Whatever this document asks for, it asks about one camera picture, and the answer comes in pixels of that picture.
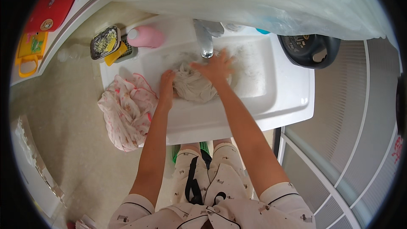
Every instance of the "soap dish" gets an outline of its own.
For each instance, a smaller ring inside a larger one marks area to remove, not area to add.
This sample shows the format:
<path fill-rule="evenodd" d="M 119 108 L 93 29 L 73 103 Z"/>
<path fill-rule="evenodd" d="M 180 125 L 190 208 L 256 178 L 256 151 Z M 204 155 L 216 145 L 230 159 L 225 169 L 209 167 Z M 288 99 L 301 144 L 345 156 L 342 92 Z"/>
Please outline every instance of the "soap dish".
<path fill-rule="evenodd" d="M 90 56 L 93 60 L 104 58 L 115 52 L 120 46 L 120 29 L 116 26 L 110 26 L 97 34 L 90 42 Z M 115 40 L 110 50 L 107 50 L 109 43 Z"/>
<path fill-rule="evenodd" d="M 133 47 L 131 46 L 128 42 L 127 42 L 127 35 L 124 35 L 121 37 L 122 42 L 125 43 L 125 45 L 127 46 L 127 50 L 125 53 L 123 53 L 114 63 L 120 63 L 123 62 L 127 59 L 131 59 L 133 57 L 135 57 L 138 53 L 138 48 L 137 47 Z"/>

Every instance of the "floor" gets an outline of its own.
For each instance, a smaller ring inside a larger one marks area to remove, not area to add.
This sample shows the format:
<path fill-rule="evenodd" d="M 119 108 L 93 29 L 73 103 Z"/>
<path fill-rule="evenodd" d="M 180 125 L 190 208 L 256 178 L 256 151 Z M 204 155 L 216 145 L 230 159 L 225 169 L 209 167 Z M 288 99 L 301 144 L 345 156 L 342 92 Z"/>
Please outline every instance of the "floor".
<path fill-rule="evenodd" d="M 115 4 L 89 18 L 66 43 L 91 36 L 90 25 L 103 22 L 107 12 L 122 7 Z M 133 14 L 138 14 L 138 20 L 151 16 L 136 10 Z M 137 174 L 142 148 L 124 153 L 110 142 L 96 104 L 102 92 L 99 66 L 90 58 L 59 62 L 55 57 L 42 76 L 11 88 L 10 119 L 27 115 L 39 153 L 65 193 L 66 208 L 60 205 L 54 212 L 50 220 L 53 228 L 66 228 L 67 221 L 84 214 L 97 228 L 106 228 Z M 271 144 L 273 131 L 265 136 Z M 170 205 L 173 171 L 172 147 L 168 146 L 156 210 Z"/>

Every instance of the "plastic sheet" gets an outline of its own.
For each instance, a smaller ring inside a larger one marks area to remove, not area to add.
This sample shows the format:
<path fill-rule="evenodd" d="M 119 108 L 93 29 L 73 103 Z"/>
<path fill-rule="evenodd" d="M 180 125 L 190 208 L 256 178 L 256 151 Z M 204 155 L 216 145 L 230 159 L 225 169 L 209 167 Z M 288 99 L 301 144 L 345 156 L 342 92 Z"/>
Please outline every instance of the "plastic sheet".
<path fill-rule="evenodd" d="M 343 40 L 386 36 L 397 47 L 377 0 L 114 0 L 149 13 L 233 22 L 280 35 L 321 34 Z"/>

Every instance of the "chrome faucet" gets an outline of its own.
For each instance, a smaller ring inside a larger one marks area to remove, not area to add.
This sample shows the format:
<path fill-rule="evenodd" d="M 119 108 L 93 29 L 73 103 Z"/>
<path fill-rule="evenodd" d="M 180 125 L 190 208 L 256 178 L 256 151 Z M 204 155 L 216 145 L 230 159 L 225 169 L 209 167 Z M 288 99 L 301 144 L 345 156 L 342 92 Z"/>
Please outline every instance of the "chrome faucet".
<path fill-rule="evenodd" d="M 225 30 L 220 22 L 194 19 L 195 34 L 204 59 L 213 56 L 213 37 L 221 37 Z"/>

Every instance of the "shelf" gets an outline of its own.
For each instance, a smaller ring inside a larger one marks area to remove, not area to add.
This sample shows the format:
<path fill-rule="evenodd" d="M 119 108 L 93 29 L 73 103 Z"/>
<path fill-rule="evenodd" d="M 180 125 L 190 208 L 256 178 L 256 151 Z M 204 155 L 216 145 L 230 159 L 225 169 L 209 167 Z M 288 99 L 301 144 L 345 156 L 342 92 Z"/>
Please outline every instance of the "shelf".
<path fill-rule="evenodd" d="M 75 0 L 74 4 L 72 5 L 71 9 L 68 12 L 64 22 L 61 26 L 55 30 L 54 32 L 48 33 L 47 43 L 45 45 L 45 52 L 44 57 L 38 61 L 38 69 L 37 72 L 29 77 L 21 78 L 18 75 L 18 66 L 13 65 L 13 69 L 11 71 L 11 86 L 14 84 L 20 83 L 22 81 L 40 76 L 45 71 L 50 60 L 53 56 L 57 53 L 58 49 L 61 45 L 68 39 L 68 37 L 92 14 L 97 12 L 100 8 L 104 7 L 110 0 Z M 25 70 L 24 65 L 28 65 L 29 63 L 25 63 L 21 66 L 22 71 L 29 71 L 29 69 Z"/>

